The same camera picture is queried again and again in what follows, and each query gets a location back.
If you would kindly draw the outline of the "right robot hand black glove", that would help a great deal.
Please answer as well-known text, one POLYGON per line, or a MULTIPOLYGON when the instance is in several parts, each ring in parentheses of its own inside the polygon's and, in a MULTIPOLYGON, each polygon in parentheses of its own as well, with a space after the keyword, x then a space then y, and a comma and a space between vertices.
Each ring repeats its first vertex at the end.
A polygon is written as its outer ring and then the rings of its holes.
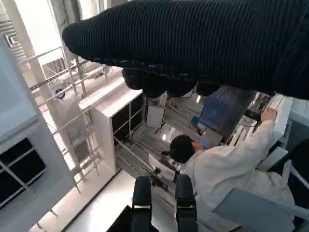
POLYGON ((149 98, 222 86, 306 100, 306 0, 134 0, 62 32, 66 47, 123 69, 149 98))

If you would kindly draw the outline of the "left robot hand blue tape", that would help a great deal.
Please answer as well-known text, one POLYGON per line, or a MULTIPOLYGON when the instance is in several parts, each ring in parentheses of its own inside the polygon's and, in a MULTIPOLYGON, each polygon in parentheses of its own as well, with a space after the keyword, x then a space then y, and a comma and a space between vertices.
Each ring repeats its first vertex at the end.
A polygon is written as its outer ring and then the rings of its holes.
MULTIPOLYGON (((180 174, 175 190, 175 231, 197 232, 197 205, 193 187, 188 175, 180 174)), ((110 232, 157 232, 152 225, 152 189, 149 177, 137 178, 133 191, 131 207, 126 207, 113 225, 110 232)))

